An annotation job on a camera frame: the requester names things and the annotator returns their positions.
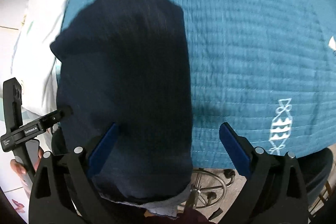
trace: black device handle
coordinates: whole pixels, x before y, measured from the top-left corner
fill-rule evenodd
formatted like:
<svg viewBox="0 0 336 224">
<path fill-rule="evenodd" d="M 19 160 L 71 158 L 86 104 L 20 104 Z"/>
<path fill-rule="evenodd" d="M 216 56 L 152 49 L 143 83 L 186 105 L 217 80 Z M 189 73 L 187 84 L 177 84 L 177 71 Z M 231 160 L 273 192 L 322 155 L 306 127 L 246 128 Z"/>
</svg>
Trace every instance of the black device handle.
<svg viewBox="0 0 336 224">
<path fill-rule="evenodd" d="M 13 150 L 13 153 L 14 153 L 14 156 L 15 156 L 15 160 L 18 163 L 22 164 L 23 167 L 26 169 L 27 174 L 23 175 L 22 179 L 27 184 L 29 189 L 31 189 L 32 186 L 33 186 L 34 178 L 35 178 L 35 169 L 34 169 L 32 161 L 29 157 L 29 153 L 28 153 L 28 150 L 26 148 L 26 144 L 22 143 L 22 144 L 18 145 Z"/>
<path fill-rule="evenodd" d="M 11 78 L 3 83 L 3 111 L 7 133 L 11 133 L 23 125 L 21 106 L 21 85 L 16 78 Z M 23 136 L 23 132 L 17 135 L 17 137 Z M 26 144 L 22 143 L 15 146 L 13 153 L 16 161 L 25 167 L 27 175 L 23 175 L 23 180 L 31 189 L 34 181 L 35 169 L 29 157 Z"/>
<path fill-rule="evenodd" d="M 16 78 L 9 79 L 3 83 L 2 93 L 6 132 L 11 133 L 23 125 L 21 85 Z"/>
</svg>

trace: light blue cloth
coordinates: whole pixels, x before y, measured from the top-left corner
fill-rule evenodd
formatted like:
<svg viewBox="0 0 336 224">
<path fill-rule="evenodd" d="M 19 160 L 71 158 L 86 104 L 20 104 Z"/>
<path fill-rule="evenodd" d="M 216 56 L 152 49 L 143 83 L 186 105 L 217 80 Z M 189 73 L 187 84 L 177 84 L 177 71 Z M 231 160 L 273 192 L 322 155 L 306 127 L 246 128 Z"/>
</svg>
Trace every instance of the light blue cloth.
<svg viewBox="0 0 336 224">
<path fill-rule="evenodd" d="M 63 29 L 93 1 L 70 0 Z M 223 122 L 270 153 L 336 143 L 336 0 L 172 1 L 189 46 L 194 166 L 232 167 Z"/>
</svg>

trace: dark navy cloth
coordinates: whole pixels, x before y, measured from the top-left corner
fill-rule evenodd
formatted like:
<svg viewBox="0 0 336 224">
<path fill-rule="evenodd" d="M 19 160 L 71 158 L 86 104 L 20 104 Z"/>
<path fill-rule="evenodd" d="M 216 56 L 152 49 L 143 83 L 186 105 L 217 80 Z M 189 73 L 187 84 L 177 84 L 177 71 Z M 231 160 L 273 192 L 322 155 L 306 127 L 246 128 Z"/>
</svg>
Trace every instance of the dark navy cloth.
<svg viewBox="0 0 336 224">
<path fill-rule="evenodd" d="M 120 137 L 93 181 L 115 200 L 165 200 L 190 182 L 192 107 L 184 15 L 169 0 L 96 0 L 50 46 L 68 150 L 113 122 Z"/>
</svg>

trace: blue gripper pad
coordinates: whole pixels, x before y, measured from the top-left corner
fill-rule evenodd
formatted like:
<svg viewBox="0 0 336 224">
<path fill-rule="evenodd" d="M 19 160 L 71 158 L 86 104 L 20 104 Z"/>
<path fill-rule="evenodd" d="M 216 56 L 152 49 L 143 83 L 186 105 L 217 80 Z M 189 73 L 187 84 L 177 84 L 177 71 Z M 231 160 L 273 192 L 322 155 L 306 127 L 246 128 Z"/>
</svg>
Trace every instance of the blue gripper pad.
<svg viewBox="0 0 336 224">
<path fill-rule="evenodd" d="M 119 136 L 119 128 L 116 123 L 114 123 L 111 128 L 105 133 L 100 142 L 97 144 L 96 148 L 92 151 L 89 159 L 89 168 L 86 172 L 86 176 L 90 179 L 94 175 L 100 173 L 103 168 L 105 161 L 113 146 L 115 145 Z"/>
<path fill-rule="evenodd" d="M 232 163 L 236 167 L 239 175 L 246 177 L 247 179 L 251 176 L 250 162 L 251 159 L 245 153 L 241 145 L 236 139 L 229 128 L 223 123 L 219 128 L 219 139 L 225 147 Z"/>
</svg>

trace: folded garment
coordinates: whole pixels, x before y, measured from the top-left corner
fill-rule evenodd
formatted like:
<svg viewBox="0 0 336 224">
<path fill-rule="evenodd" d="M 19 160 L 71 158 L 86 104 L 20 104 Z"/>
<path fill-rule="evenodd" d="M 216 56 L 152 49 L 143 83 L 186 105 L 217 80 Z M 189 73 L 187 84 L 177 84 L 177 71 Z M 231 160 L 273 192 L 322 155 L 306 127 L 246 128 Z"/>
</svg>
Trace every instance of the folded garment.
<svg viewBox="0 0 336 224">
<path fill-rule="evenodd" d="M 50 51 L 60 33 L 68 0 L 29 0 L 16 42 L 11 73 L 22 85 L 22 106 L 38 115 L 56 109 L 56 58 Z"/>
<path fill-rule="evenodd" d="M 192 110 L 184 16 L 168 0 L 96 0 L 50 45 L 69 151 L 120 136 L 93 182 L 101 196 L 176 215 L 189 195 Z"/>
</svg>

